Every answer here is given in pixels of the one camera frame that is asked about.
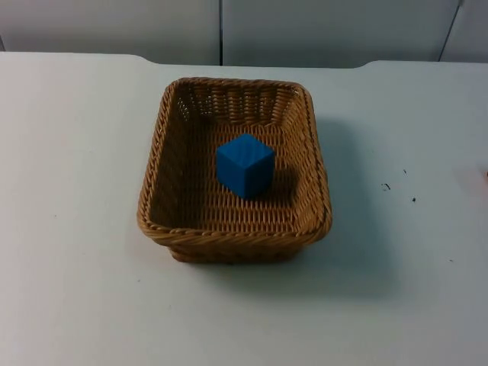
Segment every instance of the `white wall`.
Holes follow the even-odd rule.
[[[441,60],[488,63],[487,0],[464,0]]]
[[[360,66],[437,61],[458,0],[223,0],[223,61]]]
[[[6,50],[218,64],[218,0],[0,0]]]

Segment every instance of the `wicker basket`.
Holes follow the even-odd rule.
[[[250,133],[276,154],[271,187],[243,200],[217,147]],[[323,238],[332,211],[310,94],[265,80],[188,78],[162,96],[137,221],[181,262],[276,262]]]

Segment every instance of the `cube face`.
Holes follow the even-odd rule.
[[[274,166],[275,152],[247,133],[217,149],[217,178],[241,198],[265,191]]]

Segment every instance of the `white table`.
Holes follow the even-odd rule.
[[[189,75],[311,92],[334,224],[296,260],[185,265],[137,228]],[[0,53],[0,364],[486,366],[487,106],[488,65]]]

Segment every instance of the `basket rim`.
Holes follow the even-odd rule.
[[[255,231],[255,232],[242,232],[242,231],[214,231],[214,230],[202,230],[193,229],[190,227],[168,227],[151,221],[150,219],[150,207],[153,199],[154,187],[156,186],[156,179],[158,176],[159,160],[161,158],[161,152],[164,142],[164,133],[162,132],[162,125],[168,118],[170,112],[170,106],[172,100],[175,97],[175,90],[181,84],[206,84],[212,85],[226,85],[226,86],[244,86],[244,85],[274,85],[277,87],[293,88],[298,94],[299,98],[302,98],[307,110],[307,126],[308,126],[308,138],[312,140],[313,156],[315,159],[315,166],[311,169],[316,179],[316,186],[318,187],[319,196],[323,202],[323,214],[321,220],[317,220],[316,225],[308,230],[304,231]],[[151,149],[149,153],[149,159],[147,162],[146,172],[144,174],[143,186],[140,191],[139,203],[137,208],[137,223],[143,233],[151,239],[167,239],[172,243],[186,242],[187,239],[192,238],[192,243],[198,244],[196,240],[198,237],[205,240],[202,243],[207,242],[207,239],[228,239],[228,238],[241,238],[252,239],[253,241],[261,242],[261,239],[269,238],[303,238],[308,237],[307,242],[313,242],[324,237],[330,230],[332,225],[332,208],[329,197],[329,186],[327,172],[323,164],[323,158],[321,156],[319,148],[319,140],[316,132],[315,114],[313,112],[313,102],[310,93],[299,83],[296,82],[283,82],[276,80],[264,80],[264,79],[224,79],[224,78],[208,78],[208,77],[185,77],[173,81],[169,84],[162,96],[159,112],[156,118],[156,126],[154,134],[152,136]]]

